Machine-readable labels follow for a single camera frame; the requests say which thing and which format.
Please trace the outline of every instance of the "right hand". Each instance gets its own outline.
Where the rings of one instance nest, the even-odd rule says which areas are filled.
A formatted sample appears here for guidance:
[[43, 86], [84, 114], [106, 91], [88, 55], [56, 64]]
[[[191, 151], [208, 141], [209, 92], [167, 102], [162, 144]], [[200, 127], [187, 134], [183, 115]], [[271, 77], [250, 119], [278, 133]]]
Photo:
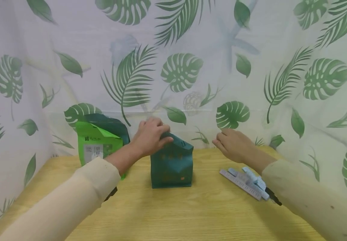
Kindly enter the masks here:
[[226, 158], [254, 167], [258, 161], [274, 161], [267, 153], [259, 150], [254, 143], [242, 132], [233, 129], [222, 129], [212, 143], [225, 155]]

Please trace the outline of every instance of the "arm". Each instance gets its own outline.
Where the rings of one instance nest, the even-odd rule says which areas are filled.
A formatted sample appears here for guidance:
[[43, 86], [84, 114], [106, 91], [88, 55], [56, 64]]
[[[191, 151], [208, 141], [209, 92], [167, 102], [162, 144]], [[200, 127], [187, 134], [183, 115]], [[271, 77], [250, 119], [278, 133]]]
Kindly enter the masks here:
[[108, 197], [120, 175], [141, 157], [173, 141], [160, 140], [169, 131], [160, 119], [141, 122], [130, 144], [105, 158], [95, 158], [19, 217], [0, 236], [0, 241], [63, 241]]
[[213, 143], [229, 159], [253, 168], [277, 198], [328, 241], [347, 241], [347, 200], [292, 163], [276, 160], [234, 130], [222, 130]]
[[262, 172], [267, 186], [296, 215], [328, 241], [347, 241], [347, 200], [285, 160], [270, 163]]

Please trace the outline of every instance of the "bright green packaging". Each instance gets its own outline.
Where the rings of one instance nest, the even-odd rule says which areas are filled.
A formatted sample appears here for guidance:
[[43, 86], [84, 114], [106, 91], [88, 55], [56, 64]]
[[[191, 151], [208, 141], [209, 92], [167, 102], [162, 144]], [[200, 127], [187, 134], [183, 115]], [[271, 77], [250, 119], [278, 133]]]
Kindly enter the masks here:
[[81, 165], [96, 157], [105, 158], [122, 147], [122, 139], [88, 122], [76, 122]]

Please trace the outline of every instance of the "tabletop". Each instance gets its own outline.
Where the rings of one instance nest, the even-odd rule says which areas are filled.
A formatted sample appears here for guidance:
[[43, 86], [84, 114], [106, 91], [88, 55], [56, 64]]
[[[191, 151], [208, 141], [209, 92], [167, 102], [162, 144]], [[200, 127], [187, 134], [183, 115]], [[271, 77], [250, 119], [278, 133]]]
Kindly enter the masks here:
[[[50, 159], [1, 218], [0, 234], [79, 167], [78, 157]], [[192, 187], [152, 189], [150, 158], [142, 158], [67, 241], [324, 241], [285, 206], [257, 201], [219, 174], [229, 167], [243, 165], [218, 149], [194, 150]]]

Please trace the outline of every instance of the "hand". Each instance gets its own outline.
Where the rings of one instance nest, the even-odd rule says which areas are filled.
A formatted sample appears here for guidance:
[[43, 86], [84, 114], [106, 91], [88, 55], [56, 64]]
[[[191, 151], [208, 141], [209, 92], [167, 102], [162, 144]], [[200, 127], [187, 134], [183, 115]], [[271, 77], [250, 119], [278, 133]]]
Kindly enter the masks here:
[[140, 122], [130, 145], [139, 150], [140, 158], [152, 155], [165, 144], [173, 142], [172, 137], [160, 139], [164, 132], [170, 132], [169, 125], [164, 125], [160, 118], [150, 117], [147, 121]]
[[160, 118], [151, 117], [147, 121], [142, 121], [131, 142], [112, 155], [108, 155], [105, 160], [112, 163], [122, 175], [140, 158], [152, 155], [165, 144], [173, 142], [172, 137], [160, 140], [161, 134], [169, 131], [169, 125], [164, 125]]
[[222, 129], [212, 143], [226, 158], [237, 163], [244, 163], [259, 174], [267, 165], [275, 162], [275, 158], [259, 150], [246, 135], [233, 129]]

